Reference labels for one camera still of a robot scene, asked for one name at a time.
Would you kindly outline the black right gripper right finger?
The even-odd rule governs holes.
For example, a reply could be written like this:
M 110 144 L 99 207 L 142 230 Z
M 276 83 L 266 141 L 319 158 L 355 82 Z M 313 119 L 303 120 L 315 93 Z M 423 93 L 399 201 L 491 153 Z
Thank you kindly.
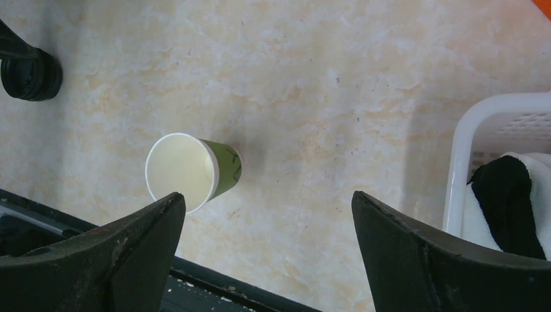
M 352 198 L 377 311 L 549 311 L 550 263 L 460 239 L 362 191 Z

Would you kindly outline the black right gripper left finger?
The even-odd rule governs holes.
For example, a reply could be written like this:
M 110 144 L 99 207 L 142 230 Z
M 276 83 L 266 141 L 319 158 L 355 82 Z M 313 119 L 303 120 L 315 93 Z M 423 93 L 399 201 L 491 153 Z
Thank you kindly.
M 186 215 L 174 192 L 61 240 L 1 217 L 2 311 L 158 311 Z

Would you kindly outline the green paper coffee cup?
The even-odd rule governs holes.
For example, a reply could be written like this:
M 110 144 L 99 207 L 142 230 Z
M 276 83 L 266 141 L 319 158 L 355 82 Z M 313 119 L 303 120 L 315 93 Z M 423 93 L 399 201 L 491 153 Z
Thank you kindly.
M 233 188 L 242 169 L 242 157 L 231 146 L 170 133 L 151 147 L 144 174 L 154 200 L 178 192 L 185 198 L 186 214 L 190 214 Z

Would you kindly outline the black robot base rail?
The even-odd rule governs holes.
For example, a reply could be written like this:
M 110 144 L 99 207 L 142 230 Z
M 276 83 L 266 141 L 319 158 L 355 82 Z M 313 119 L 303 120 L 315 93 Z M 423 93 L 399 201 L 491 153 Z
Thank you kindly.
M 181 194 L 100 227 L 9 192 L 2 197 L 2 311 L 308 310 L 176 257 Z

